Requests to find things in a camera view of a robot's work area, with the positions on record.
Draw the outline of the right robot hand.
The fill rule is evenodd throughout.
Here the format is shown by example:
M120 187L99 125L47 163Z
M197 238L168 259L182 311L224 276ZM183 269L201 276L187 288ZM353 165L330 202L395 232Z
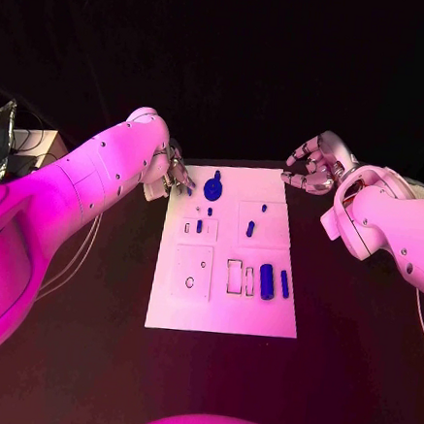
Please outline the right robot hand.
M291 167L301 159L306 159L305 175L283 171L280 178L285 184L314 195L329 193L360 166L341 137L327 130L294 149L286 165Z

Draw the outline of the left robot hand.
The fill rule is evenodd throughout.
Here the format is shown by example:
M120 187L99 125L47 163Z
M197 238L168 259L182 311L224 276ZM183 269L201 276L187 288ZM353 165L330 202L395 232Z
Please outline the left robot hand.
M181 146L174 138L169 140L168 145L163 150L168 164L168 169L166 169L162 178L162 186L166 195L169 195L174 188L178 194L186 193L190 196L195 188L194 181L185 167L181 151Z

